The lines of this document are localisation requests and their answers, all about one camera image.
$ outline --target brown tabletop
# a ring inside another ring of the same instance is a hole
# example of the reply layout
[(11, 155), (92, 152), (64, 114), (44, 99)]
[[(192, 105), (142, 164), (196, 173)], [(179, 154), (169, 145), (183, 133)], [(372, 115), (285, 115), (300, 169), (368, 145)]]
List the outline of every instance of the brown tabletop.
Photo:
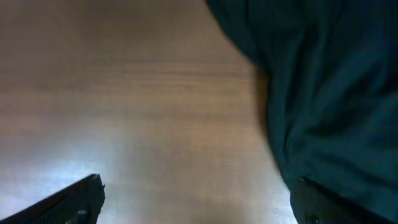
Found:
[(98, 223), (294, 223), (264, 85), (203, 1), (0, 1), (0, 218), (99, 173)]

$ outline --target wooden table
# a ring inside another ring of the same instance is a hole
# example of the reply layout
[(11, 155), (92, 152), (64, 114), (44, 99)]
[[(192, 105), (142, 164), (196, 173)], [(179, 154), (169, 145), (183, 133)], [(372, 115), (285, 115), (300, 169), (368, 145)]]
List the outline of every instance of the wooden table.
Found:
[(0, 218), (99, 173), (98, 223), (295, 222), (203, 1), (0, 1), (0, 72)]

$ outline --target wood grain surface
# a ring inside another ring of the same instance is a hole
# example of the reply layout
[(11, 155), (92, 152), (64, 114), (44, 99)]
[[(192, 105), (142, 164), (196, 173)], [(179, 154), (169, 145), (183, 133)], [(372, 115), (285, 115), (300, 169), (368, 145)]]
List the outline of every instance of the wood grain surface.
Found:
[(100, 224), (295, 223), (203, 1), (2, 0), (0, 73), (0, 218), (99, 173)]

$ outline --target black object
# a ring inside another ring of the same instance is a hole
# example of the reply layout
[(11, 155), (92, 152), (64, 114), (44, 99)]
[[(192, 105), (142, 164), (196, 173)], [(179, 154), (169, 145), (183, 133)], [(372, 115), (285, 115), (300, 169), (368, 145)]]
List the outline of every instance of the black object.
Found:
[(308, 179), (297, 180), (290, 193), (300, 224), (394, 224)]
[(292, 201), (304, 178), (398, 223), (398, 1), (207, 3), (269, 77), (267, 135)]
[(105, 201), (105, 185), (91, 174), (0, 224), (95, 224)]

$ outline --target teal cloth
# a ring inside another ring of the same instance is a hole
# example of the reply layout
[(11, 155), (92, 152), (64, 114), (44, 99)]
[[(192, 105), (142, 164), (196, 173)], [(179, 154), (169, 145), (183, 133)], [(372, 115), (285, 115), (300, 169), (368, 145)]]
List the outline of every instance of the teal cloth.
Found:
[(269, 78), (267, 130), (291, 189), (313, 180), (398, 222), (396, 0), (208, 0)]

